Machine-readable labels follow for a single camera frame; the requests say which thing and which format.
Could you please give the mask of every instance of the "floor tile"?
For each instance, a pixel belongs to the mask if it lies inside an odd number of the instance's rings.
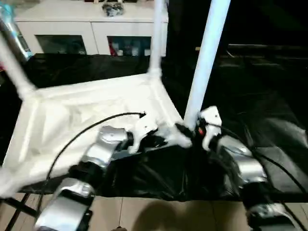
[[[124,198],[121,227],[128,231],[214,231],[209,202]]]
[[[95,197],[89,231],[111,231],[118,227],[122,197]]]
[[[217,231],[249,231],[245,208],[241,202],[212,202]]]
[[[308,205],[306,203],[286,203],[294,215],[300,220],[306,229],[308,229]]]
[[[24,193],[17,193],[14,198],[18,201],[21,201],[22,198],[24,197]],[[29,196],[26,205],[33,207],[33,203],[35,201],[35,195],[32,194]],[[14,212],[15,212],[15,208],[13,208],[10,205],[7,204],[2,204],[1,205],[1,209],[0,209],[0,230],[5,230],[7,225],[9,224]],[[17,221],[15,222],[12,231],[27,231],[27,230],[33,230],[33,226],[31,227],[32,229],[24,229],[23,224],[25,222],[25,220],[27,218],[30,218],[30,216],[28,216],[27,214],[21,212],[19,214],[19,217],[17,219]]]

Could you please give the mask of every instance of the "black cable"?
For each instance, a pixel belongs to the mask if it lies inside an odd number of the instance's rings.
[[[68,146],[74,142],[74,140],[76,140],[79,136],[81,136],[84,132],[90,130],[91,128],[103,123],[103,122],[106,122],[107,120],[110,120],[110,119],[114,119],[116,117],[120,117],[120,116],[128,116],[128,115],[139,115],[140,117],[143,117],[145,115],[145,113],[139,113],[139,112],[127,112],[127,113],[121,113],[121,114],[117,114],[117,115],[113,115],[113,116],[110,116],[110,117],[107,117],[105,119],[102,119],[90,126],[88,126],[87,128],[83,129],[80,133],[78,133],[74,138],[72,138],[64,147],[63,149],[57,154],[57,156],[55,157],[50,169],[49,169],[49,172],[47,173],[47,176],[46,176],[46,180],[45,180],[45,183],[42,187],[42,190],[41,190],[41,194],[39,196],[39,199],[38,199],[38,206],[37,206],[37,213],[38,215],[40,214],[40,209],[41,209],[41,205],[42,205],[42,200],[43,200],[43,196],[44,196],[44,193],[45,193],[45,190],[46,190],[46,187],[49,183],[49,180],[50,180],[50,175],[51,175],[51,172],[53,170],[53,167],[55,165],[55,163],[57,162],[57,160],[59,159],[60,155],[68,148]]]
[[[306,189],[299,183],[299,181],[287,169],[285,169],[284,166],[282,166],[281,164],[278,164],[276,161],[268,158],[267,156],[261,153],[257,153],[257,156],[261,156],[262,158],[266,159],[267,161],[279,167],[282,171],[285,172],[285,174],[287,174],[291,178],[291,180],[297,185],[297,187],[301,190],[302,193],[307,193]]]
[[[233,131],[229,130],[226,127],[220,126],[220,125],[215,125],[215,124],[209,124],[209,125],[213,125],[215,127],[221,128],[222,130],[225,130],[226,132],[228,132],[229,134],[231,134],[232,136],[234,136],[235,138],[237,138],[240,142],[242,142],[244,145],[245,142],[237,135],[235,134]],[[260,156],[264,159],[266,159],[267,161],[271,162],[272,164],[274,164],[275,166],[279,167],[283,172],[285,172],[285,174],[287,174],[291,180],[297,185],[297,187],[301,190],[302,193],[307,193],[307,191],[305,190],[305,188],[299,183],[299,181],[285,168],[283,167],[281,164],[277,163],[276,161],[268,158],[267,156],[261,154],[261,153],[257,153],[254,152],[254,155],[256,156]]]
[[[288,214],[291,215],[291,217],[295,220],[295,222],[299,225],[299,227],[303,230],[303,231],[307,231],[307,229],[305,228],[305,226],[303,225],[303,223],[298,219],[298,217],[294,214],[294,212],[284,203],[281,202],[281,204],[283,205],[284,209],[287,211]]]
[[[237,138],[239,141],[241,141],[243,144],[245,144],[245,142],[243,142],[243,140],[237,135],[235,134],[233,131],[229,130],[228,128],[225,128],[223,126],[219,126],[219,125],[215,125],[215,124],[209,124],[209,125],[213,125],[216,127],[221,128],[222,130],[227,131],[228,133],[230,133],[233,137]],[[266,159],[267,161],[269,161],[270,163],[274,164],[275,166],[279,167],[283,172],[285,172],[285,174],[287,174],[291,180],[297,185],[297,187],[301,190],[302,193],[307,193],[306,189],[300,184],[300,182],[285,168],[283,167],[281,164],[277,163],[276,161],[268,158],[267,156],[261,154],[261,153],[254,153],[254,155],[256,156],[260,156],[264,159]],[[289,213],[291,215],[291,217],[295,220],[295,222],[299,225],[299,227],[303,230],[303,231],[308,231],[305,226],[303,225],[303,223],[298,219],[298,217],[293,213],[293,211],[284,203],[281,202],[281,204],[283,205],[283,207],[285,208],[285,210],[287,211],[287,213]]]

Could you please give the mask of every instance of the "black plastic sheet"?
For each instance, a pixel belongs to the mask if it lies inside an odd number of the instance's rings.
[[[195,62],[182,64],[163,61],[163,83],[183,116],[194,73]],[[307,61],[293,59],[226,58],[216,61],[203,108],[218,107],[223,126],[236,133],[255,153],[261,153],[283,165],[308,190]],[[36,55],[26,72],[38,87],[58,86],[146,72],[148,59],[103,55]],[[0,152],[3,157],[13,131],[20,103],[13,90],[0,87],[7,101]],[[260,159],[275,190],[274,200],[308,201],[292,180],[278,167]],[[53,192],[61,178],[51,181]],[[104,180],[100,195],[161,198],[187,201],[237,200],[223,184],[224,172],[209,164],[205,152],[170,147],[114,161]],[[39,193],[41,183],[23,191]]]

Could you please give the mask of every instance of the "white pole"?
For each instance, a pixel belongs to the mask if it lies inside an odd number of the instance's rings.
[[[154,28],[151,39],[151,57],[149,72],[151,76],[161,77],[161,41],[162,41],[162,12],[164,0],[154,0]]]
[[[189,94],[184,124],[194,129],[201,109],[231,0],[212,0]]]
[[[20,64],[17,62],[14,54],[11,52],[4,37],[0,33],[0,62],[7,72],[9,78],[17,88],[18,96],[21,100],[26,98],[26,95],[34,92],[35,87],[32,85]]]

